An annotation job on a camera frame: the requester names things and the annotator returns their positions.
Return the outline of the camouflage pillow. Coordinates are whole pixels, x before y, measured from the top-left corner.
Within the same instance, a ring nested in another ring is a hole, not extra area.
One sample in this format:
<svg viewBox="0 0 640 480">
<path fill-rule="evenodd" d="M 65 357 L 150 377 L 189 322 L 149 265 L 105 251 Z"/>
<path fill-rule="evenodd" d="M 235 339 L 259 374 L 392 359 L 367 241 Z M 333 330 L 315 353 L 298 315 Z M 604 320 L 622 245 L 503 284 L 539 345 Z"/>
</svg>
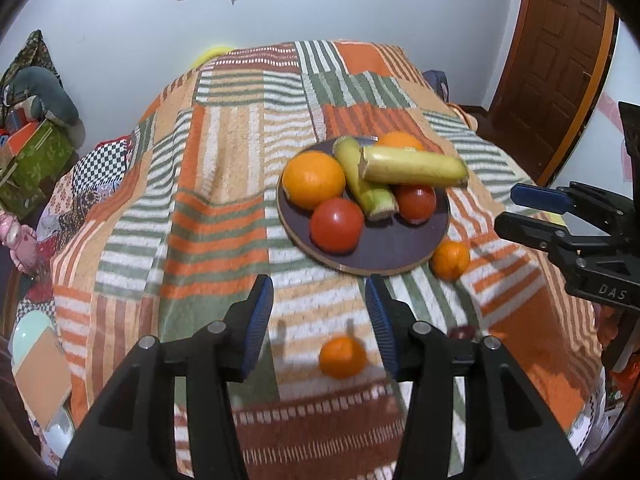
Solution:
<svg viewBox="0 0 640 480">
<path fill-rule="evenodd" d="M 45 68 L 56 77 L 60 84 L 63 84 L 62 79 L 52 62 L 49 49 L 43 40 L 42 31 L 40 29 L 36 29 L 29 34 L 24 46 L 21 48 L 20 52 L 15 55 L 15 58 L 4 72 L 1 78 L 2 86 L 5 86 L 19 70 L 30 66 Z"/>
</svg>

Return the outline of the medium plain orange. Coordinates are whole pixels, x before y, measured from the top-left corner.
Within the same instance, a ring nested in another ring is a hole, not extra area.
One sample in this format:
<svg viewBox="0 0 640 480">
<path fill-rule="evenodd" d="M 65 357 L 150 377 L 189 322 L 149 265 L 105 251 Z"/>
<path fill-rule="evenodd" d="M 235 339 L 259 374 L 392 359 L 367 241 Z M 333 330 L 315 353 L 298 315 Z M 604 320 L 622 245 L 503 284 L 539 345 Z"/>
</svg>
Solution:
<svg viewBox="0 0 640 480">
<path fill-rule="evenodd" d="M 325 200 L 343 194 L 346 177 L 342 166 L 332 156 L 306 151 L 285 165 L 281 186 L 290 203 L 303 210 L 314 210 Z"/>
</svg>

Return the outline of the dark red grape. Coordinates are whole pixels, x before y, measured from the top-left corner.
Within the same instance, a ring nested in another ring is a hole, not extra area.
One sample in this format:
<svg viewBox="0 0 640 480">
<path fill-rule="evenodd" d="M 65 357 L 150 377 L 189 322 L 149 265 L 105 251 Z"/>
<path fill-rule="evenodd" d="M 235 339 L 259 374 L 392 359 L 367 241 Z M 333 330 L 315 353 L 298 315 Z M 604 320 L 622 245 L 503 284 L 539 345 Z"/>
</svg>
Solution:
<svg viewBox="0 0 640 480">
<path fill-rule="evenodd" d="M 471 325 L 456 326 L 448 332 L 448 337 L 460 340 L 475 340 L 477 337 L 477 329 Z"/>
</svg>

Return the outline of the large orange with sticker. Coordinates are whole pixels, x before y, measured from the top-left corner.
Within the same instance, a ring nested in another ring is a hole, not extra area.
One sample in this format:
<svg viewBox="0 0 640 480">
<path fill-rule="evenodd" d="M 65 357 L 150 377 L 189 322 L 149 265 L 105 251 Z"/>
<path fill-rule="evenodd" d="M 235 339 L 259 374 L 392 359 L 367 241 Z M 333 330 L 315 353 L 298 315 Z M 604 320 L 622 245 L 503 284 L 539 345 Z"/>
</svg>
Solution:
<svg viewBox="0 0 640 480">
<path fill-rule="evenodd" d="M 391 131 L 382 134 L 376 144 L 383 148 L 405 148 L 406 150 L 425 151 L 425 145 L 412 134 L 405 131 Z"/>
</svg>

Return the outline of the red tomato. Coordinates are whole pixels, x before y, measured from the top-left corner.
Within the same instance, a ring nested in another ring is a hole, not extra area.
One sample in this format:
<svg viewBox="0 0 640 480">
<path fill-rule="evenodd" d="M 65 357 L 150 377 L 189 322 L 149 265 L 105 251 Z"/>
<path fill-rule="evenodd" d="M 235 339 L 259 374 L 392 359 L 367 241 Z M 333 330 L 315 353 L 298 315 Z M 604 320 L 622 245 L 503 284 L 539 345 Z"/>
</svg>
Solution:
<svg viewBox="0 0 640 480">
<path fill-rule="evenodd" d="M 346 198 L 335 197 L 322 202 L 309 223 L 311 241 L 331 255 L 353 252 L 360 240 L 364 215 L 360 207 Z"/>
<path fill-rule="evenodd" d="M 397 185 L 395 197 L 402 220 L 411 224 L 430 220 L 437 205 L 435 191 L 425 185 Z"/>
</svg>

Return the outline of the striped patchwork bedspread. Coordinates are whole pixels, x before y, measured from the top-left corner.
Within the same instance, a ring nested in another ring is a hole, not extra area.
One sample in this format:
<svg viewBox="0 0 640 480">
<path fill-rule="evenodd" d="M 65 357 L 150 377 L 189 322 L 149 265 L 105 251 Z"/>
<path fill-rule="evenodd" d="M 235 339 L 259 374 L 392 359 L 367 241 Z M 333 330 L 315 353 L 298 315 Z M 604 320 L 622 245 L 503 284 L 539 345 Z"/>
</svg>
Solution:
<svg viewBox="0 0 640 480">
<path fill-rule="evenodd" d="M 26 307 L 47 306 L 81 422 L 143 335 L 187 337 L 272 277 L 269 337 L 247 382 L 231 389 L 254 479 L 384 479 L 394 469 L 409 388 L 382 370 L 363 281 L 303 254 L 277 211 L 277 184 L 300 150 L 338 136 L 405 131 L 458 155 L 470 183 L 449 192 L 447 237 L 469 247 L 460 280 L 427 263 L 387 286 L 441 330 L 474 325 L 502 338 L 579 456 L 599 442 L 603 370 L 588 302 L 570 298 L 545 256 L 500 240 L 521 168 L 442 102 L 398 47 L 295 41 L 236 50 L 175 80 L 129 136 L 118 188 L 56 185 L 38 226 L 48 276 Z M 349 336 L 367 352 L 355 377 L 319 368 L 321 347 Z"/>
</svg>

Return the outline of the purple ceramic plate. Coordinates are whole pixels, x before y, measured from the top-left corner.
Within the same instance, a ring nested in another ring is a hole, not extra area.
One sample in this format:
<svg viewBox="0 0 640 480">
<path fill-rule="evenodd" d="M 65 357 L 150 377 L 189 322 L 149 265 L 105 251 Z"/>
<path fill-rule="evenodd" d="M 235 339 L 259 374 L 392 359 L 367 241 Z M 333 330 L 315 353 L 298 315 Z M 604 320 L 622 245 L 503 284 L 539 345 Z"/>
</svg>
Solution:
<svg viewBox="0 0 640 480">
<path fill-rule="evenodd" d="M 291 203 L 277 186 L 277 210 L 288 237 L 308 257 L 330 269 L 367 276 L 392 276 L 427 262 L 449 228 L 450 206 L 442 188 L 435 191 L 435 211 L 421 224 L 410 224 L 399 214 L 385 220 L 366 220 L 358 246 L 349 254 L 331 255 L 310 237 L 311 213 Z"/>
</svg>

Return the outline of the blue bag by bed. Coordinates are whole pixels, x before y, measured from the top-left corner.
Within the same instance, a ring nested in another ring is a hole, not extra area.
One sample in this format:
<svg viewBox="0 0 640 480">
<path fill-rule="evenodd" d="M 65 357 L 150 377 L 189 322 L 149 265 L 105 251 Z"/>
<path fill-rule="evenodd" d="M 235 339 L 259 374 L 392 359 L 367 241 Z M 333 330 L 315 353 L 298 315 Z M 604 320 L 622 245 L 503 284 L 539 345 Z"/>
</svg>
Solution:
<svg viewBox="0 0 640 480">
<path fill-rule="evenodd" d="M 426 83 L 444 102 L 449 101 L 450 91 L 446 74 L 442 70 L 427 70 L 422 73 Z"/>
</svg>

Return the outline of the brown wooden door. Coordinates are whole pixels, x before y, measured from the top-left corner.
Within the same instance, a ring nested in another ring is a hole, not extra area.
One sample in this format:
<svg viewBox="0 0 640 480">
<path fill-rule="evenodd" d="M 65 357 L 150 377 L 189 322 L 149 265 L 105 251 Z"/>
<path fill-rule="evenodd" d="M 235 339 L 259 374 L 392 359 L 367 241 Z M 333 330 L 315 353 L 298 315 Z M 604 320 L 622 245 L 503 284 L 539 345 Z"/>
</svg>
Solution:
<svg viewBox="0 0 640 480">
<path fill-rule="evenodd" d="M 489 119 L 535 182 L 552 180 L 585 127 L 616 25 L 608 0 L 521 0 Z"/>
</svg>

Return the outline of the checkered cloth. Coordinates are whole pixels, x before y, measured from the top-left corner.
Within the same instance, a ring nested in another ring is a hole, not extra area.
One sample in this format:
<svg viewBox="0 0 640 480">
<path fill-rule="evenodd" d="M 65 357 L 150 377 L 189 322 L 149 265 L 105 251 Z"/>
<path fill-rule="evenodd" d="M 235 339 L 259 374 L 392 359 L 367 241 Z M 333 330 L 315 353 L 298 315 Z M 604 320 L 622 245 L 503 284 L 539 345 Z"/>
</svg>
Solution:
<svg viewBox="0 0 640 480">
<path fill-rule="evenodd" d="M 103 142 L 81 157 L 73 169 L 74 194 L 118 188 L 128 170 L 129 152 L 129 139 L 120 138 Z"/>
</svg>

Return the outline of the small mandarin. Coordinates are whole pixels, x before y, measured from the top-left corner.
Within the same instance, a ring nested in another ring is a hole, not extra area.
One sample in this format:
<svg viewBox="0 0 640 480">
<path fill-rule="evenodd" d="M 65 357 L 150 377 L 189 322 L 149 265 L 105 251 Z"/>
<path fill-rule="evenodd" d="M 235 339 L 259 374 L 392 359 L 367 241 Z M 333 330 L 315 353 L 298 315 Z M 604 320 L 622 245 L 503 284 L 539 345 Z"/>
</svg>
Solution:
<svg viewBox="0 0 640 480">
<path fill-rule="evenodd" d="M 466 271 L 470 261 L 468 246 L 455 240 L 444 240 L 435 249 L 430 268 L 441 280 L 454 282 Z"/>
<path fill-rule="evenodd" d="M 322 373 L 338 380 L 357 376 L 367 362 L 366 349 L 357 339 L 349 336 L 328 340 L 321 347 L 318 359 Z"/>
</svg>

